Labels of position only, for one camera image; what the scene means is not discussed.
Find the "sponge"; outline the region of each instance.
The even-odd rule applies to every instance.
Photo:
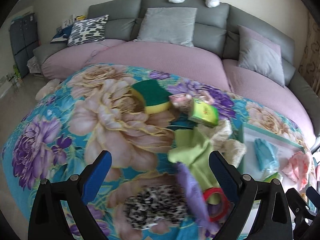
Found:
[[[215,107],[205,103],[204,101],[193,98],[191,101],[188,120],[205,126],[214,127],[218,125],[219,112]]]
[[[163,112],[171,106],[169,93],[160,87],[155,79],[143,80],[131,86],[131,93],[144,104],[146,114],[157,114]]]

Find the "pink bedsheet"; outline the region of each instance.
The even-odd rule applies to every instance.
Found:
[[[91,42],[63,49],[49,57],[41,66],[43,75],[49,79],[66,79],[82,69],[87,60],[99,52],[125,43],[121,40],[104,40]]]
[[[237,67],[237,63],[232,59],[223,60],[232,91],[290,118],[303,132],[308,146],[312,147],[316,141],[312,122],[300,101],[289,88],[283,88],[254,71]]]
[[[87,62],[96,63],[145,67],[230,91],[221,59],[207,50],[196,47],[129,41],[100,52]]]

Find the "patterned throw pillow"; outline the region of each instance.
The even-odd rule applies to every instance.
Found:
[[[68,40],[68,47],[83,43],[103,41],[109,15],[75,22]]]
[[[285,87],[281,47],[259,33],[239,25],[238,67],[253,70]]]

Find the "red rubber band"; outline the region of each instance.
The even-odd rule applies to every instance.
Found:
[[[210,217],[210,221],[211,222],[216,222],[216,221],[220,220],[221,218],[223,218],[228,213],[228,210],[229,210],[229,207],[230,207],[230,203],[229,203],[226,195],[223,193],[223,190],[221,188],[219,188],[219,187],[213,187],[213,188],[209,188],[209,189],[205,190],[203,192],[204,200],[207,201],[208,198],[212,194],[215,194],[215,193],[220,194],[221,202],[222,202],[222,211],[217,216]]]

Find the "light gray pillow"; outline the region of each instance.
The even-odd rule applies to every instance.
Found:
[[[197,8],[148,8],[137,41],[165,42],[193,47]]]
[[[284,87],[281,47],[259,33],[240,25],[239,33],[238,67],[253,70]]]

